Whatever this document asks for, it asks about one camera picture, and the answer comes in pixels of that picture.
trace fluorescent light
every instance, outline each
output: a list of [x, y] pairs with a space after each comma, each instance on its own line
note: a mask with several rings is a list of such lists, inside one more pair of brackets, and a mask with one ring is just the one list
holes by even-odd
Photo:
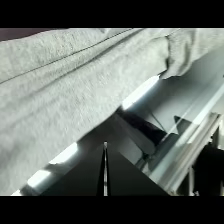
[[28, 181], [27, 184], [35, 188], [39, 185], [42, 181], [44, 181], [51, 173], [46, 170], [38, 170]]
[[51, 160], [50, 164], [60, 164], [66, 162], [70, 159], [78, 150], [77, 143], [74, 142], [68, 148], [66, 148], [63, 152], [61, 152], [58, 156], [56, 156], [53, 160]]
[[157, 82], [159, 76], [153, 76], [139, 86], [131, 95], [129, 95], [122, 103], [122, 109], [127, 110], [136, 101], [138, 101], [146, 92], [148, 92]]
[[20, 190], [17, 190], [11, 196], [22, 196], [22, 194], [20, 193]]

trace light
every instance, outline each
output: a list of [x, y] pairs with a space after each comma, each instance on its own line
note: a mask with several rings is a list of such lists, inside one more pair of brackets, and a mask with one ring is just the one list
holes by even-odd
[[151, 89], [159, 81], [159, 76], [153, 76], [139, 86], [131, 95], [129, 95], [122, 103], [122, 109], [127, 110], [136, 101], [138, 101], [149, 89]]
[[22, 196], [22, 194], [20, 193], [20, 190], [17, 190], [11, 196]]
[[63, 152], [61, 152], [58, 156], [56, 156], [53, 160], [51, 160], [50, 164], [60, 164], [66, 162], [70, 159], [78, 150], [77, 143], [74, 142], [68, 148], [66, 148]]
[[51, 173], [46, 170], [38, 170], [28, 181], [27, 184], [35, 188], [37, 187], [42, 181], [44, 181]]

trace white light strip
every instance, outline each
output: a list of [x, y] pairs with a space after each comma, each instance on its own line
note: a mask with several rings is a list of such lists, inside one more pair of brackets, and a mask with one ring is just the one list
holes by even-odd
[[23, 196], [23, 195], [20, 193], [20, 190], [17, 190], [11, 196]]
[[60, 164], [66, 162], [69, 158], [71, 158], [78, 151], [77, 143], [71, 144], [68, 148], [66, 148], [63, 152], [61, 152], [58, 156], [56, 156], [53, 160], [51, 160], [50, 164]]
[[27, 184], [35, 188], [39, 185], [42, 181], [44, 181], [51, 173], [46, 170], [38, 170], [28, 181]]
[[146, 92], [148, 92], [157, 82], [159, 81], [159, 76], [153, 76], [139, 86], [131, 95], [129, 95], [122, 103], [122, 109], [127, 110], [132, 106], [137, 100], [139, 100]]

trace gray fabric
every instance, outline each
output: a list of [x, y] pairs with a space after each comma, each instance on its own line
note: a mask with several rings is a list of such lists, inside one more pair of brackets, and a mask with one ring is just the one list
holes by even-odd
[[224, 45], [224, 28], [180, 28], [168, 37], [168, 70], [161, 78], [181, 76], [192, 63]]
[[176, 28], [68, 29], [0, 42], [0, 195], [165, 71]]

